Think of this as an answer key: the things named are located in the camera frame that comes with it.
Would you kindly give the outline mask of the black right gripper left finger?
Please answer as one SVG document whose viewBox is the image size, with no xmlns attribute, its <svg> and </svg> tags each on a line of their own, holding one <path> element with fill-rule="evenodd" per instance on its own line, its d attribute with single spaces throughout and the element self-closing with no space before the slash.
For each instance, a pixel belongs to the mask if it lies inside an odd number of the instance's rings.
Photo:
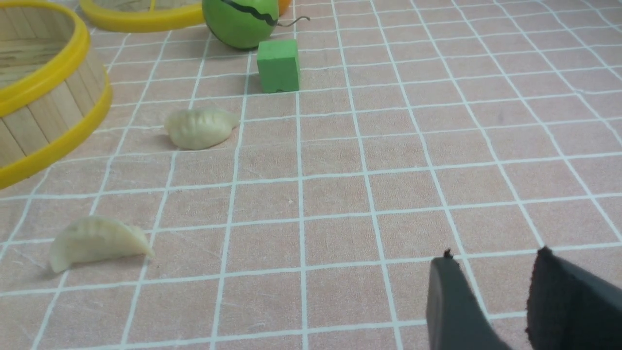
<svg viewBox="0 0 622 350">
<path fill-rule="evenodd" d="M 426 321 L 431 350 L 509 350 L 480 309 L 449 249 L 431 260 Z"/>
</svg>

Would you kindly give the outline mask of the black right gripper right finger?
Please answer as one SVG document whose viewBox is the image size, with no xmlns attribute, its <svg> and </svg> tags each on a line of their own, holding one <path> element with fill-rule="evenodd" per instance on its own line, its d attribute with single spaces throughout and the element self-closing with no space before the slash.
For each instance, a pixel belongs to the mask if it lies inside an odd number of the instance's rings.
<svg viewBox="0 0 622 350">
<path fill-rule="evenodd" d="M 545 246 L 533 266 L 526 332 L 535 350 L 619 350 L 622 291 Z"/>
</svg>

